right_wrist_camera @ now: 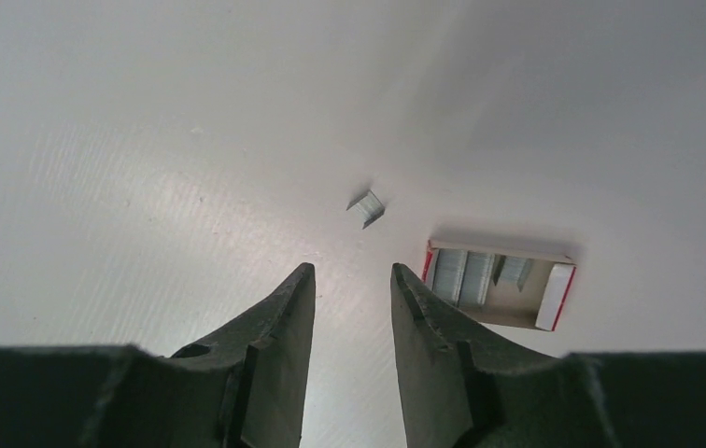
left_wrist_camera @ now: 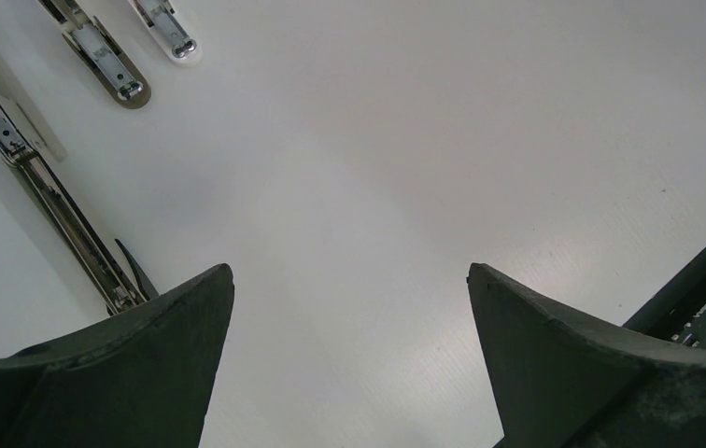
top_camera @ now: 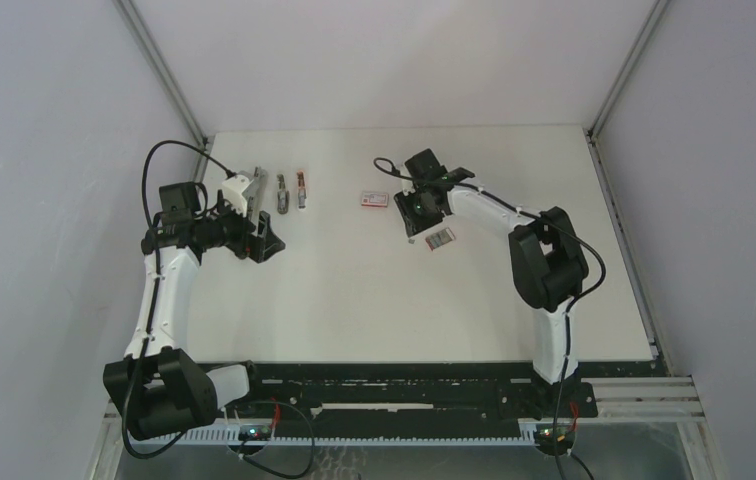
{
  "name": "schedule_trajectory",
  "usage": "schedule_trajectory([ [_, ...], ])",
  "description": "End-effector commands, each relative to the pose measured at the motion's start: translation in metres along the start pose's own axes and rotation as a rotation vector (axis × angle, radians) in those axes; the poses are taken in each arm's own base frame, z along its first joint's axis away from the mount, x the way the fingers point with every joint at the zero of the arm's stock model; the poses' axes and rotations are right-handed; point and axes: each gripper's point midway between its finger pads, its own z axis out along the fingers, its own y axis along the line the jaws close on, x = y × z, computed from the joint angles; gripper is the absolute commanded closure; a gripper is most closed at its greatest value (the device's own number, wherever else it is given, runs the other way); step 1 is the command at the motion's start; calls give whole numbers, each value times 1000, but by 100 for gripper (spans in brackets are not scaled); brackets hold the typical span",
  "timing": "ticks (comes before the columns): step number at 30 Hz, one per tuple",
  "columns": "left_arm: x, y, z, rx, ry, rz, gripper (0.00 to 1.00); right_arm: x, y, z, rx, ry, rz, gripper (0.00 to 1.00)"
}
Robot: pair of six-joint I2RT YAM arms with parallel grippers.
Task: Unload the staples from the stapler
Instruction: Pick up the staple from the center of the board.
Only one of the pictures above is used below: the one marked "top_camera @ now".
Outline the grey staple box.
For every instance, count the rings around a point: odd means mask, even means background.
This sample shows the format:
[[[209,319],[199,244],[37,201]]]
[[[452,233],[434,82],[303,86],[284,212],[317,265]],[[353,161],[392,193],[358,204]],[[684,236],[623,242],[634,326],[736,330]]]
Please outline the grey staple box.
[[[456,235],[450,228],[444,228],[425,237],[425,243],[430,251],[434,251],[456,240]]]

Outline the beige small stapler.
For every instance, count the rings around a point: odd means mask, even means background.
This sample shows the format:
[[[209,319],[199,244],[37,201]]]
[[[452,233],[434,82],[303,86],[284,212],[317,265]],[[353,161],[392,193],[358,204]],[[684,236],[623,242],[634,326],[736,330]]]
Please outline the beige small stapler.
[[[285,215],[289,211],[290,192],[287,187],[284,174],[279,173],[276,176],[276,180],[277,180],[276,209],[280,215]]]

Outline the red white staple box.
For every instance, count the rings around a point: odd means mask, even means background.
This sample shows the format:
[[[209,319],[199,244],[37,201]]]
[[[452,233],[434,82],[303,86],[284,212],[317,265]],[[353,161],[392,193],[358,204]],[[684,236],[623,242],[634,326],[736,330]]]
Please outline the red white staple box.
[[[361,194],[361,205],[369,208],[387,208],[390,201],[390,195],[386,192],[363,191]]]

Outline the black and grey large stapler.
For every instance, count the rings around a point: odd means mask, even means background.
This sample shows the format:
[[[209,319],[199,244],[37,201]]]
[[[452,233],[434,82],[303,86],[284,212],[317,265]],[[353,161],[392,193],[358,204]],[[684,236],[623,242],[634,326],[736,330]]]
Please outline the black and grey large stapler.
[[[253,190],[247,206],[248,218],[255,226],[257,226],[259,222],[259,215],[262,210],[262,203],[267,184],[268,172],[262,167],[257,166],[253,172]]]

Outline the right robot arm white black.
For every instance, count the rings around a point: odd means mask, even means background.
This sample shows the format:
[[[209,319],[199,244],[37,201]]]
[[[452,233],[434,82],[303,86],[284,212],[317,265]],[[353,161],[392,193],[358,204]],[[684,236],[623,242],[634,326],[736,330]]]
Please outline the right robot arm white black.
[[[466,168],[448,169],[430,149],[398,166],[376,158],[374,166],[401,180],[394,196],[408,237],[419,236],[450,216],[475,221],[505,239],[512,281],[534,315],[536,377],[532,402],[546,416],[559,415],[572,400],[564,382],[574,374],[571,315],[589,275],[588,247],[559,207],[533,211],[499,198]]]

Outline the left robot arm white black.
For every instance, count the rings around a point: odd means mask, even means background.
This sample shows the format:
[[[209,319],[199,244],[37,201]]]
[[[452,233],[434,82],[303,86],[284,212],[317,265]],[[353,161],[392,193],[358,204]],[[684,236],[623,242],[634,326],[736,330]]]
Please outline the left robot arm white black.
[[[265,407],[265,388],[250,362],[205,370],[186,352],[192,289],[203,255],[226,249],[262,263],[285,248],[258,210],[258,184],[244,174],[222,182],[203,208],[201,185],[163,186],[162,209],[141,241],[146,283],[137,325],[121,360],[107,364],[103,384],[127,435],[149,440],[207,426],[226,405],[244,417]]]

